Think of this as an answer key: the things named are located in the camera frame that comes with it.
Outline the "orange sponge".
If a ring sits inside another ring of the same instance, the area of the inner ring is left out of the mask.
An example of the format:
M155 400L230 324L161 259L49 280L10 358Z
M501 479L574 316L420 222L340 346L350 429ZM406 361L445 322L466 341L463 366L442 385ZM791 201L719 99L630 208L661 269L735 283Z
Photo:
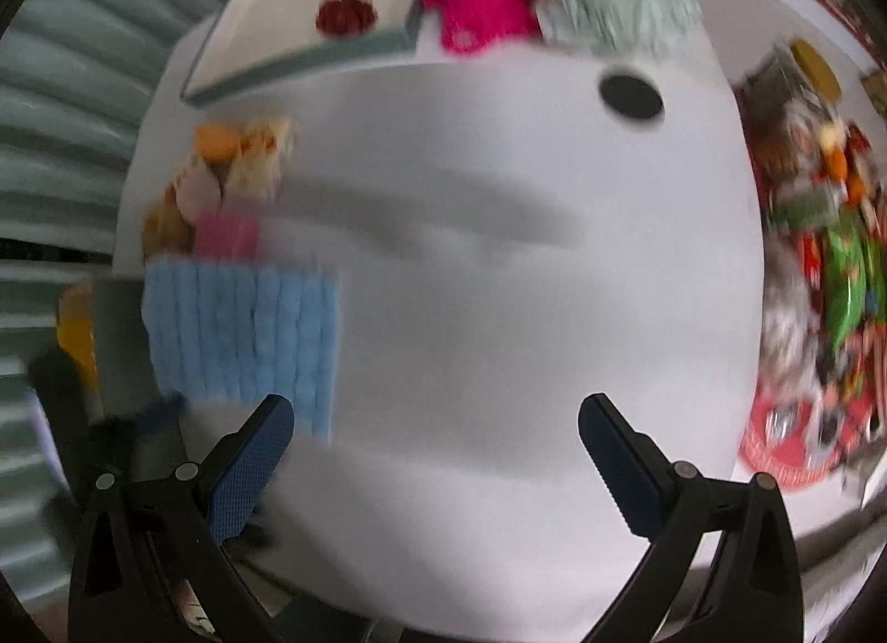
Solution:
M203 124L194 130L194 149L207 164L227 164L241 153L242 136L224 124Z

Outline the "black table hole cap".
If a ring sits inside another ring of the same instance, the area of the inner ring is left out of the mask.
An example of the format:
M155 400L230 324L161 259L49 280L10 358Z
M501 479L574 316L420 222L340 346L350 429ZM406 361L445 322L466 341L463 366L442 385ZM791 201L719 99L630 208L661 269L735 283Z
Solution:
M634 122L651 122L665 111L659 90L634 74L605 75L598 83L598 94L613 113Z

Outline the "cartoon tissue pack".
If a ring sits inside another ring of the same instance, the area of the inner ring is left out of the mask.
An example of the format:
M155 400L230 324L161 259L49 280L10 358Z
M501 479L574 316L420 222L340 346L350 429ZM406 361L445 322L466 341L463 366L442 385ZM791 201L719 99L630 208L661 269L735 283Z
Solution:
M283 181L283 161L293 145L289 118L248 120L241 150L228 169L224 194L270 202Z

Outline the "red fabric rose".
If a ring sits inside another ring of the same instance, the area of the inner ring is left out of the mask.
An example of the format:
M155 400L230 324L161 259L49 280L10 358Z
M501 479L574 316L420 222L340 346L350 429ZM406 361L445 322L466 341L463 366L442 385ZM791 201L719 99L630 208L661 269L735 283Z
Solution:
M314 26L325 38L349 38L373 29L377 21L370 0L321 0Z

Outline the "brown plush toy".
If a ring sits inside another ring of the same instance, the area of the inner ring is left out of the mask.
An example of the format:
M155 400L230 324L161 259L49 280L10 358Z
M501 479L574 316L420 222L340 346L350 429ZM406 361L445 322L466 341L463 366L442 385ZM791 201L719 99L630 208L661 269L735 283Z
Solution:
M186 223L177 206L173 183L165 187L164 196L149 209L141 229L143 260L158 254L190 254L194 245L194 230Z

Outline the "round pink puff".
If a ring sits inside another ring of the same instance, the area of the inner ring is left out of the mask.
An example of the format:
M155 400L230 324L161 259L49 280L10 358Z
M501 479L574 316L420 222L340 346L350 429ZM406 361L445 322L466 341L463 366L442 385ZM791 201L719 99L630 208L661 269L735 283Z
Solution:
M188 167L180 173L175 182L175 194L180 215L193 226L203 215L221 208L220 183L206 166Z

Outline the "green curtain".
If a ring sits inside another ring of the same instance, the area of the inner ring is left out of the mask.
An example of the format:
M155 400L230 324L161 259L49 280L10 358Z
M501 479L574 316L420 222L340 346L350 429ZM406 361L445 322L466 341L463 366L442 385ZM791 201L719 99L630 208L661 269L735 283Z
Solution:
M2 574L65 598L27 367L66 285L110 261L137 132L177 41L226 0L2 0Z

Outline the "left grey storage box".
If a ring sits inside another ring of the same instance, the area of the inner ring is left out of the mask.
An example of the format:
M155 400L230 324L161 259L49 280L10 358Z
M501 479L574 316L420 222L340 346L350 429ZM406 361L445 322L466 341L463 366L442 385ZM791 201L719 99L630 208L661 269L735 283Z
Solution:
M143 281L97 278L90 283L99 388L87 389L93 418L133 415L158 397L141 318Z

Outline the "yellow foam fruit net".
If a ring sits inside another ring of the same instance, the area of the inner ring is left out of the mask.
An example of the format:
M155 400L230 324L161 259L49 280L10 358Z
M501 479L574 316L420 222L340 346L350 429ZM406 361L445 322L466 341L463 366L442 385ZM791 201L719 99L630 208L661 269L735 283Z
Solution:
M57 304L55 338L63 352L74 359L84 385L91 392L99 388L98 366L95 355L95 327L91 316L90 283L70 285L60 295Z

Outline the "green snack bag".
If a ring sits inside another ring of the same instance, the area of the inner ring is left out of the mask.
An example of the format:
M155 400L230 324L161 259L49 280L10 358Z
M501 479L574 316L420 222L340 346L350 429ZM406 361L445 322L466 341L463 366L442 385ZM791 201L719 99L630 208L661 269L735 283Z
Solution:
M833 352L860 325L866 298L863 241L853 223L836 224L824 234L824 332Z

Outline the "jar with gold lid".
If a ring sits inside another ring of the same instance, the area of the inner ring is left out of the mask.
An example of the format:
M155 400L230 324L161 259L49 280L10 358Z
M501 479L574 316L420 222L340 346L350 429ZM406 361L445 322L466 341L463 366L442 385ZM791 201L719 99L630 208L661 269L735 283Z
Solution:
M792 38L776 44L769 50L758 74L797 86L806 84L828 104L838 104L843 98L842 86L832 67L804 38Z

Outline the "blue chenille mat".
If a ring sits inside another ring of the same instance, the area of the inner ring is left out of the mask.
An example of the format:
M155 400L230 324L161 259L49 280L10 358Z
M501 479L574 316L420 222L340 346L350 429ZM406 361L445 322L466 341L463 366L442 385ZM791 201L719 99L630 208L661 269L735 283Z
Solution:
M158 257L144 271L141 316L163 394L247 407L281 395L295 409L296 430L331 439L336 278L311 268Z

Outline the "far grey storage tray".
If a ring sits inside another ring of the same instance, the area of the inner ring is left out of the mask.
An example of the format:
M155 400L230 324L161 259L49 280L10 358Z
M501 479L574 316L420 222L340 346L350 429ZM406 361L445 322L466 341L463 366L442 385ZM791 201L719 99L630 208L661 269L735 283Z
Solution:
M198 49L180 100L201 107L286 75L416 47L420 0L363 0L376 22L344 38L316 28L320 8L331 1L228 0Z

